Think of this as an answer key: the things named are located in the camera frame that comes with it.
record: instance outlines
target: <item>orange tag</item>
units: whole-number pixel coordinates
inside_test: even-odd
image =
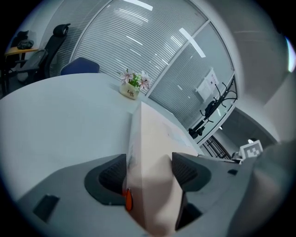
[[[128,188],[125,194],[125,208],[128,212],[130,212],[133,209],[133,197],[131,195],[131,190]]]

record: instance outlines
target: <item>ceiling light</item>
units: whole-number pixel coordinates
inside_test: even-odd
[[[166,111],[168,111],[167,109],[165,109]],[[172,112],[168,111],[169,113],[173,114]]]
[[[288,40],[288,38],[286,38],[287,41],[287,45],[288,45],[288,51],[289,51],[289,65],[288,65],[288,70],[289,72],[293,72],[296,66],[296,54],[295,51],[293,49],[292,44],[290,43],[290,41]]]
[[[146,9],[150,10],[150,11],[152,11],[152,9],[153,9],[153,6],[148,5],[147,3],[144,3],[144,2],[141,2],[141,1],[138,1],[138,0],[124,0],[124,1],[136,4],[136,5],[141,6],[141,7],[144,7]]]
[[[205,57],[204,52],[198,46],[198,44],[196,43],[196,41],[191,37],[191,35],[184,28],[181,28],[179,31],[185,36],[186,39],[189,40],[189,42],[192,44],[192,46],[195,48],[195,50],[199,53],[199,55],[201,57]]]
[[[121,9],[121,8],[119,9],[119,11],[120,11],[120,12],[124,12],[124,13],[129,14],[129,15],[132,15],[132,16],[134,16],[134,17],[138,17],[139,19],[148,22],[148,20],[147,20],[146,18],[141,17],[140,15],[137,15],[137,14],[135,14],[135,13],[133,13],[133,12],[129,12],[129,11],[124,10],[124,9]]]
[[[116,12],[116,14],[118,14],[120,17],[122,17],[122,18],[125,18],[125,19],[127,19],[127,20],[130,20],[130,21],[132,21],[132,22],[134,22],[134,23],[136,23],[136,24],[138,24],[138,25],[143,25],[143,22],[141,21],[141,20],[144,20],[144,19],[142,19],[142,18],[140,18],[139,16],[135,16],[134,14],[132,14],[132,13],[129,13],[129,12],[125,12],[124,10],[114,10],[114,12]]]
[[[168,49],[166,49],[167,51],[169,51],[169,52],[172,51],[172,52],[175,53],[175,50],[173,50],[172,47],[171,47],[170,45],[167,44],[167,42],[165,42],[165,45],[166,45],[166,47],[168,48]]]
[[[139,41],[136,41],[135,39],[133,39],[132,37],[126,36],[127,38],[131,39],[132,41],[135,41],[136,43],[143,45],[142,43],[140,43]]]
[[[182,47],[182,43],[176,39],[176,37],[174,36],[171,36],[171,39],[179,46],[179,47]]]
[[[163,59],[162,59],[162,61],[163,61],[166,65],[168,65],[168,63],[167,63],[166,61],[164,61]]]
[[[131,51],[133,51],[134,53],[136,53],[137,55],[140,55],[141,56],[141,54],[138,54],[136,51],[134,51],[134,50],[132,50],[132,49],[130,49]]]

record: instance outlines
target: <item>pink flower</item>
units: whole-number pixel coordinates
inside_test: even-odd
[[[127,71],[124,71],[124,73],[120,75],[120,79],[125,83],[129,83],[129,81],[131,81],[133,77],[134,77],[133,74],[128,73]]]
[[[142,89],[149,89],[149,80],[140,80],[139,81],[139,85],[140,85],[140,90]]]
[[[142,71],[142,80],[143,80],[143,81],[146,81],[146,80],[149,81],[148,73],[145,73],[144,71]]]

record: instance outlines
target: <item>flower pot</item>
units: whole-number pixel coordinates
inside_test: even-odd
[[[139,90],[137,91],[136,88],[129,83],[123,83],[120,86],[119,92],[132,100],[137,99],[139,94]]]

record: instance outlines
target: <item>blue chair back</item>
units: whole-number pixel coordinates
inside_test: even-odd
[[[77,74],[77,73],[99,73],[100,66],[89,59],[79,57],[71,63],[64,66],[61,75]]]

